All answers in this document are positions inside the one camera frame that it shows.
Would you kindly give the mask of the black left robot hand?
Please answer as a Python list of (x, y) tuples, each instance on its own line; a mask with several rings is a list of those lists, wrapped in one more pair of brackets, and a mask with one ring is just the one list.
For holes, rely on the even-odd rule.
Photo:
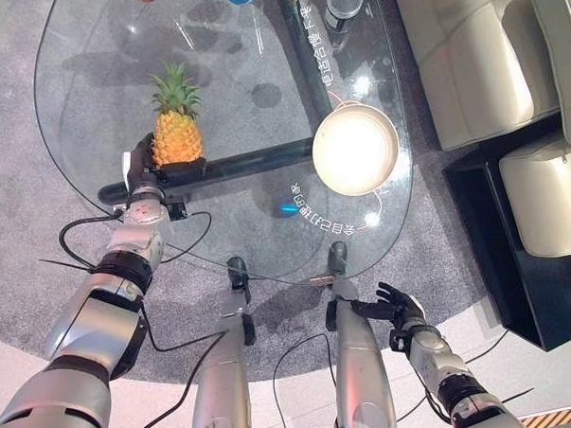
[(122, 153), (122, 175), (128, 194), (142, 187), (170, 189), (196, 182), (207, 170), (207, 160), (156, 165), (152, 156), (153, 133), (146, 134), (130, 151)]

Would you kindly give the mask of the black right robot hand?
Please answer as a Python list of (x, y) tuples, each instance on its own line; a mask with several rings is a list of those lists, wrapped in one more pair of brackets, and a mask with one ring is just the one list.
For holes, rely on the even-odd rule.
[(376, 302), (353, 299), (350, 307), (363, 318), (390, 321), (396, 330), (403, 330), (410, 322), (426, 323), (424, 310), (415, 297), (381, 281), (376, 294)]

